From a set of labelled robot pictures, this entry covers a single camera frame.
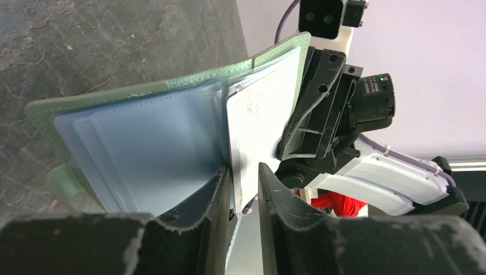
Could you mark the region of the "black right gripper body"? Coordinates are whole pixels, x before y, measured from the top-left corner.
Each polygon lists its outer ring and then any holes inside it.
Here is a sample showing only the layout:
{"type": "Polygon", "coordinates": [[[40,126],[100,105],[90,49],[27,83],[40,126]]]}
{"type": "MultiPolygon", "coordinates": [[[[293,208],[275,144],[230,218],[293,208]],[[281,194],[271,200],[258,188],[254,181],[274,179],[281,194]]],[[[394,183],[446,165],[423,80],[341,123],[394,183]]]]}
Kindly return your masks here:
{"type": "Polygon", "coordinates": [[[395,115],[395,94],[388,73],[363,77],[363,68],[345,65],[329,99],[323,132],[323,158],[338,156],[361,133],[387,128],[395,115]]]}

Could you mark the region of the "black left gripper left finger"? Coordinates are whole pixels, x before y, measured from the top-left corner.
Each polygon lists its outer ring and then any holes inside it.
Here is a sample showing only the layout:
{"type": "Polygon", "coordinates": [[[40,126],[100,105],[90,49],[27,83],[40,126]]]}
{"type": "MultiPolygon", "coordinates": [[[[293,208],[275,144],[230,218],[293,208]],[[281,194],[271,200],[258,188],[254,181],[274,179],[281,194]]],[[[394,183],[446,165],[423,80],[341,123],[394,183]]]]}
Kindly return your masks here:
{"type": "Polygon", "coordinates": [[[2,274],[224,274],[231,177],[144,213],[24,215],[1,229],[2,274]]]}

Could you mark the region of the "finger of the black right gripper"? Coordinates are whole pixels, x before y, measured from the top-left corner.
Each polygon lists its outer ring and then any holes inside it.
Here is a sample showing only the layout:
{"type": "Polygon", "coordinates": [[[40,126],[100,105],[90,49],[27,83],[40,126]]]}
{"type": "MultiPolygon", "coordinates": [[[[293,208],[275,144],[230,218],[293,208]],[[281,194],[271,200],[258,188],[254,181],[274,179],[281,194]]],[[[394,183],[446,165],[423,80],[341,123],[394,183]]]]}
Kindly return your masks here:
{"type": "Polygon", "coordinates": [[[343,52],[309,49],[300,93],[281,137],[278,160],[323,158],[333,136],[331,108],[346,64],[343,52]]]}

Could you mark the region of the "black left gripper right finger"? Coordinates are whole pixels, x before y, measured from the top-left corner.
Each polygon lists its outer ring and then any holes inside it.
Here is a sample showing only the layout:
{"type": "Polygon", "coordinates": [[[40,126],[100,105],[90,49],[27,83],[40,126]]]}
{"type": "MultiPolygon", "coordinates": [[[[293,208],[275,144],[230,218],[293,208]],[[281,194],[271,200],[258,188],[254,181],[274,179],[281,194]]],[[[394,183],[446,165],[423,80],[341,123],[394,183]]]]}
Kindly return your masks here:
{"type": "Polygon", "coordinates": [[[484,274],[485,243],[451,215],[332,218],[258,165],[265,274],[484,274]]]}

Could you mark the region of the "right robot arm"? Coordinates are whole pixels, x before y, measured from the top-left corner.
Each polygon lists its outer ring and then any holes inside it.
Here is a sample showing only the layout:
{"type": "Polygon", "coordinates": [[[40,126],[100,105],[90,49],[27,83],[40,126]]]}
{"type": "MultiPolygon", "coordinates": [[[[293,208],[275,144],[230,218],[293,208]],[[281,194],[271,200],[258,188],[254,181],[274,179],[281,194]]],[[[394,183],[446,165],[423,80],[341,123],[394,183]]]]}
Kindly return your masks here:
{"type": "Polygon", "coordinates": [[[365,136],[391,125],[387,73],[362,76],[334,50],[308,49],[297,107],[280,145],[278,179],[311,202],[330,191],[387,215],[461,215],[469,208],[448,161],[403,155],[365,136]]]}

